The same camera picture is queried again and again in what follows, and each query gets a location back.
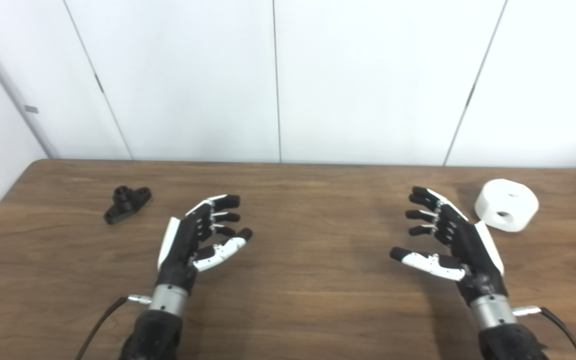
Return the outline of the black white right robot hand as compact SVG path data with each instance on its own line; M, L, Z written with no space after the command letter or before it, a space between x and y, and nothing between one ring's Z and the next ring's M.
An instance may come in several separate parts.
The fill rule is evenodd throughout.
M409 228L409 235L434 237L450 250L450 254L393 247L392 259L454 281L467 305L480 297L509 296L504 280L505 267L483 221L471 222L449 199L427 187L412 187L408 199L425 208L405 212L407 219L423 221L423 224Z

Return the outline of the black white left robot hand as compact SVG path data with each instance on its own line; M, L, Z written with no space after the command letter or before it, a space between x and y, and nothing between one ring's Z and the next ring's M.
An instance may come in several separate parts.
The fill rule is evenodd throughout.
M202 200L181 219L171 218L158 256L156 285L178 287L192 293L198 273L222 264L253 237L250 228L236 232L224 223L237 223L237 194L221 194Z

